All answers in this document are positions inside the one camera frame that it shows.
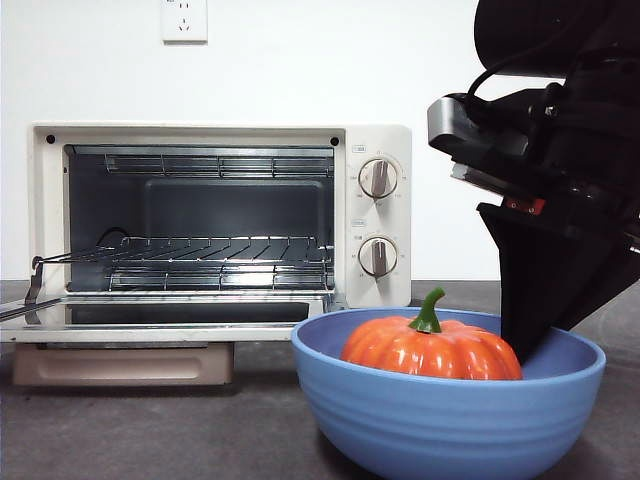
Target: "ceramic bowl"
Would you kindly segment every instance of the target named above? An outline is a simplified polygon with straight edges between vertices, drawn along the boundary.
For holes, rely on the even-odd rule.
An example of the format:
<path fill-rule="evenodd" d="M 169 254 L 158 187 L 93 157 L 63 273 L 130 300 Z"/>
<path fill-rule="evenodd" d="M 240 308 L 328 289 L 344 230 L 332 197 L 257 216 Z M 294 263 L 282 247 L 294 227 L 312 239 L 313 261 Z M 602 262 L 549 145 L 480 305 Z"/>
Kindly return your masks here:
<path fill-rule="evenodd" d="M 417 308 L 358 309 L 309 318 L 292 332 L 300 386 L 320 430 L 347 457 L 389 479 L 531 479 L 567 453 L 596 400 L 604 352 L 552 329 L 523 380 L 458 380 L 340 360 L 351 332 Z M 496 315 L 438 310 L 498 333 Z"/>

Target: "gray countertop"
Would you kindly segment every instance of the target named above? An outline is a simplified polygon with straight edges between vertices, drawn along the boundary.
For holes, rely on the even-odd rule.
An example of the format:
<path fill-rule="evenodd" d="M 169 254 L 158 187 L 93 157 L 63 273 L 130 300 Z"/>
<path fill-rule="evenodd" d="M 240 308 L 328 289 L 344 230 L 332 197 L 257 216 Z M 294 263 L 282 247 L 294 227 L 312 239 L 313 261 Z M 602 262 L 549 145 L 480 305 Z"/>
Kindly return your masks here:
<path fill-rule="evenodd" d="M 443 307 L 499 310 L 497 282 L 438 283 Z M 414 282 L 414 303 L 434 284 Z M 24 294 L 24 283 L 0 286 L 2 303 Z M 575 328 L 603 347 L 607 368 L 585 431 L 540 480 L 640 478 L 639 293 Z M 378 478 L 317 429 L 288 342 L 237 344 L 234 383 L 206 388 L 17 387 L 5 354 L 0 394 L 6 480 Z"/>

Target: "toy pumpkin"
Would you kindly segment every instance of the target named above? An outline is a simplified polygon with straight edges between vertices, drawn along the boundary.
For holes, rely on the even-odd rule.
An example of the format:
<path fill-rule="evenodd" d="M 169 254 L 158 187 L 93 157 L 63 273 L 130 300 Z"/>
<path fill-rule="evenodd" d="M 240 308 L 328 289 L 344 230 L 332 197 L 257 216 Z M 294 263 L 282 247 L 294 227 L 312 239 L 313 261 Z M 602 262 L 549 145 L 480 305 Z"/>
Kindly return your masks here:
<path fill-rule="evenodd" d="M 445 378 L 520 380 L 513 349 L 498 335 L 458 320 L 438 321 L 431 291 L 415 319 L 376 318 L 356 328 L 340 358 L 367 367 Z"/>

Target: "bowl rim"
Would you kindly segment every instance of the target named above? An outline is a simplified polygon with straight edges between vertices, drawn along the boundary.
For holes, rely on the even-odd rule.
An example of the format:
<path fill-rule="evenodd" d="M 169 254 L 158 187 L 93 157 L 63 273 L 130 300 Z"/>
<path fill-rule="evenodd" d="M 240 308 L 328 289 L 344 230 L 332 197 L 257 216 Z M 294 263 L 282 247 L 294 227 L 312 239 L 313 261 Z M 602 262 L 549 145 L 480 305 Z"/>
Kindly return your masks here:
<path fill-rule="evenodd" d="M 389 379 L 397 379 L 403 381 L 411 381 L 417 383 L 434 383 L 434 384 L 446 384 L 446 385 L 473 385 L 478 388 L 483 387 L 493 387 L 499 385 L 504 388 L 521 388 L 518 385 L 522 386 L 523 384 L 536 386 L 536 385 L 551 385 L 555 383 L 565 383 L 569 381 L 578 381 L 585 377 L 590 377 L 596 374 L 600 370 L 604 370 L 606 365 L 606 355 L 602 348 L 600 348 L 595 342 L 582 337 L 573 332 L 568 332 L 566 330 L 562 330 L 556 327 L 551 327 L 553 331 L 557 334 L 565 335 L 572 337 L 579 342 L 586 344 L 589 348 L 591 348 L 596 353 L 595 361 L 586 368 L 582 370 L 578 370 L 577 372 L 566 373 L 563 375 L 556 375 L 554 377 L 549 378 L 532 378 L 532 379 L 522 379 L 522 380 L 470 380 L 465 378 L 442 378 L 442 377 L 430 377 L 426 375 L 413 375 L 410 373 L 401 373 L 401 372 L 393 372 L 390 370 L 382 370 L 374 367 L 366 367 L 364 365 L 358 365 L 355 363 L 347 362 L 345 360 L 341 360 L 339 358 L 334 358 L 329 355 L 326 355 L 318 350 L 314 350 L 313 348 L 305 345 L 300 337 L 298 336 L 298 332 L 310 323 L 318 321 L 322 318 L 333 317 L 337 315 L 344 315 L 345 313 L 357 313 L 357 312 L 370 312 L 372 310 L 375 311 L 406 311 L 406 312 L 419 312 L 420 307 L 373 307 L 373 308 L 353 308 L 346 310 L 337 310 L 333 312 L 321 313 L 319 315 L 314 315 L 313 317 L 309 317 L 306 320 L 298 323 L 293 330 L 291 331 L 291 343 L 294 348 L 310 355 L 322 362 L 328 363 L 333 366 L 346 368 L 348 370 L 353 370 L 355 372 L 365 373 L 367 375 L 373 375 L 378 377 L 385 377 Z M 472 310 L 459 310 L 459 309 L 450 309 L 450 308 L 436 308 L 436 312 L 438 313 L 462 313 L 462 314 L 472 314 L 481 317 L 490 317 L 500 319 L 500 315 L 495 313 L 486 313 L 486 312 L 476 312 Z"/>

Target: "wall outlet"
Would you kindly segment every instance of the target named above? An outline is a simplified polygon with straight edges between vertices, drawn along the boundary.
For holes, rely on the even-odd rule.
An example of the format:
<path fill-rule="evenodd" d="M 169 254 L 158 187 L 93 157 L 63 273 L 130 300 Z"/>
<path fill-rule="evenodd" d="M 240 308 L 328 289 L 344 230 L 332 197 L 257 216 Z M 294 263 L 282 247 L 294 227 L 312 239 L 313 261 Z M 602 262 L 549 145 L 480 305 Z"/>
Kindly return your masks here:
<path fill-rule="evenodd" d="M 207 43 L 207 0 L 160 0 L 164 43 Z"/>

